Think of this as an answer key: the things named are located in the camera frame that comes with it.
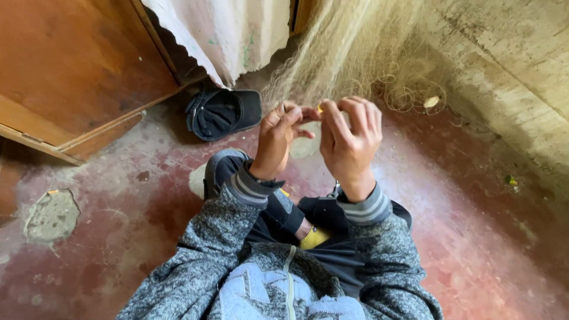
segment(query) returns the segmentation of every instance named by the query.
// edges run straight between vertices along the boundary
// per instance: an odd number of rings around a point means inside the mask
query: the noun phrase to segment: person
[[[359,97],[320,106],[284,102],[263,118],[254,159],[223,150],[208,161],[201,212],[117,319],[443,319],[420,285],[411,216],[371,171],[381,112]],[[293,139],[312,137],[298,127],[307,121],[321,121],[340,188],[292,201],[276,178]],[[311,232],[320,240],[303,249]]]

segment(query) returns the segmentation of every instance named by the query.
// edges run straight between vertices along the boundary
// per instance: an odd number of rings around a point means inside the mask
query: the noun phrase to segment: striped cuff
[[[225,185],[235,198],[250,206],[266,207],[270,194],[279,189],[284,183],[263,183],[255,180],[249,173],[252,160],[245,161],[237,173],[225,181]]]
[[[391,200],[381,192],[377,182],[372,194],[364,201],[351,203],[345,194],[342,193],[338,196],[337,203],[344,210],[346,219],[357,225],[381,223],[393,211]]]

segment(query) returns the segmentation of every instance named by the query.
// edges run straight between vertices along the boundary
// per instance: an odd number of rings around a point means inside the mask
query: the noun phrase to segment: yellow sock
[[[331,236],[332,234],[329,231],[324,230],[322,228],[318,228],[313,225],[312,228],[310,229],[310,232],[306,235],[306,237],[304,237],[304,239],[302,239],[302,241],[300,241],[299,245],[301,249],[304,250],[313,249],[317,245],[330,239]]]

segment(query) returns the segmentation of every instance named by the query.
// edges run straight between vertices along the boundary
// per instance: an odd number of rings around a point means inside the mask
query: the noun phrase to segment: hand
[[[261,120],[257,156],[249,172],[261,180],[274,180],[286,167],[290,143],[298,137],[314,139],[301,124],[320,120],[318,110],[284,101]]]
[[[381,111],[368,100],[323,100],[320,152],[328,170],[338,180],[350,202],[361,202],[372,193],[376,180],[371,161],[380,146]],[[349,114],[352,129],[341,111]]]

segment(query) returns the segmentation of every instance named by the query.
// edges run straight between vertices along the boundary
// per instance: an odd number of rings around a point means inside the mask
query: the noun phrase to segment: chipped floor
[[[275,60],[238,85],[261,89],[283,61]],[[150,108],[81,167],[33,153],[39,163],[28,165],[17,185],[20,218],[0,229],[0,318],[113,318],[148,272],[174,253],[203,203],[192,173],[199,182],[200,166],[227,147],[254,154],[258,133],[200,142],[185,129],[181,110],[188,99],[182,93]],[[431,117],[382,111],[384,141],[374,172],[413,215],[427,271],[423,285],[446,318],[569,319],[567,203],[540,187],[499,138],[457,125],[461,119],[449,110]],[[284,190],[329,193],[334,179],[318,150],[298,143]],[[504,183],[508,174],[517,190]],[[36,202],[65,188],[80,210],[72,233],[26,239]]]

